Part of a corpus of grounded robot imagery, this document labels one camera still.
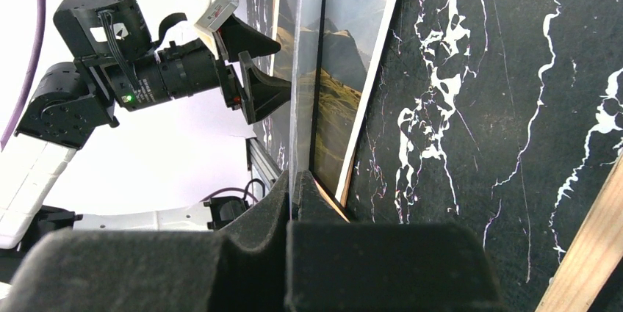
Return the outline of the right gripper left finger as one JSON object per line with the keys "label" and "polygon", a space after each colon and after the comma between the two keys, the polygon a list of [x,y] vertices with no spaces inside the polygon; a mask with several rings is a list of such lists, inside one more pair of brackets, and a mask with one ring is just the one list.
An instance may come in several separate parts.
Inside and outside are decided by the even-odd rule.
{"label": "right gripper left finger", "polygon": [[218,231],[72,231],[44,236],[3,311],[282,311],[288,173]]}

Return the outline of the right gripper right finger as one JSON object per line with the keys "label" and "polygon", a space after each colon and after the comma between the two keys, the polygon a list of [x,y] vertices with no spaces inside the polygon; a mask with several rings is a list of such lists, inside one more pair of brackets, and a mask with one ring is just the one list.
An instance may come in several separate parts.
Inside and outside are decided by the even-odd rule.
{"label": "right gripper right finger", "polygon": [[468,228],[349,223],[313,175],[294,175],[288,311],[504,311],[499,280]]}

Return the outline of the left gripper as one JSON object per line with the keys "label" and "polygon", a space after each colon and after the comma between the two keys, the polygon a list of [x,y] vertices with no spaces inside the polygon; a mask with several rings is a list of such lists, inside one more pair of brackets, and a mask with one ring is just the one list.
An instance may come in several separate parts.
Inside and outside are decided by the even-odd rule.
{"label": "left gripper", "polygon": [[[228,17],[221,26],[221,40],[224,60],[240,62],[240,104],[249,125],[262,121],[291,100],[291,82],[264,73],[252,60],[276,54],[281,50],[280,43],[236,15]],[[220,80],[228,75],[224,62],[216,60],[201,40],[181,46],[171,41],[168,48],[150,51],[130,67],[137,77],[136,87],[118,65],[104,67],[115,100],[130,112],[219,87]]]}

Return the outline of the landscape photo print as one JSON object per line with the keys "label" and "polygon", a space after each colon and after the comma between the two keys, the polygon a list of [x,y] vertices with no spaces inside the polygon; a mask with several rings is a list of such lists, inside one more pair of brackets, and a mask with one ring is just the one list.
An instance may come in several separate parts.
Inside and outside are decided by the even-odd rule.
{"label": "landscape photo print", "polygon": [[271,71],[292,81],[276,132],[293,171],[311,170],[345,201],[354,145],[396,0],[275,0],[281,51]]}

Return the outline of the clear acrylic sheet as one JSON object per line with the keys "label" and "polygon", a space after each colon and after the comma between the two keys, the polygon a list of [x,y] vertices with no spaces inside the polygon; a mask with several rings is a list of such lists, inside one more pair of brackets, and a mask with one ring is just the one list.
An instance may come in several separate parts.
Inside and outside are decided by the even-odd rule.
{"label": "clear acrylic sheet", "polygon": [[294,43],[292,45],[292,97],[289,141],[290,217],[298,217],[300,177],[309,171],[312,157],[314,102],[320,35],[323,22],[323,0],[295,0]]}

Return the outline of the wooden picture frame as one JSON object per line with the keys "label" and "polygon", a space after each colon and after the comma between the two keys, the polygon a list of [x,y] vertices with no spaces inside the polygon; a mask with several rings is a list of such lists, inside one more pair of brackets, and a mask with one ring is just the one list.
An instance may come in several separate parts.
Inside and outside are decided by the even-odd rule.
{"label": "wooden picture frame", "polygon": [[610,171],[537,311],[587,311],[622,259],[622,157]]}

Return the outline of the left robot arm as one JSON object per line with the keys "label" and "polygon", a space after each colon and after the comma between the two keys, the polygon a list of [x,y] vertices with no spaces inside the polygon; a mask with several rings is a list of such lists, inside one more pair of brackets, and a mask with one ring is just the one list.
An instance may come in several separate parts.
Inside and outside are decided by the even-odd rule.
{"label": "left robot arm", "polygon": [[53,21],[73,55],[41,79],[1,156],[1,247],[26,234],[43,200],[99,126],[130,112],[220,88],[226,106],[250,124],[290,99],[291,83],[270,76],[256,57],[279,52],[275,40],[234,14],[237,0],[195,0],[175,12],[153,40],[137,0],[64,0]]}

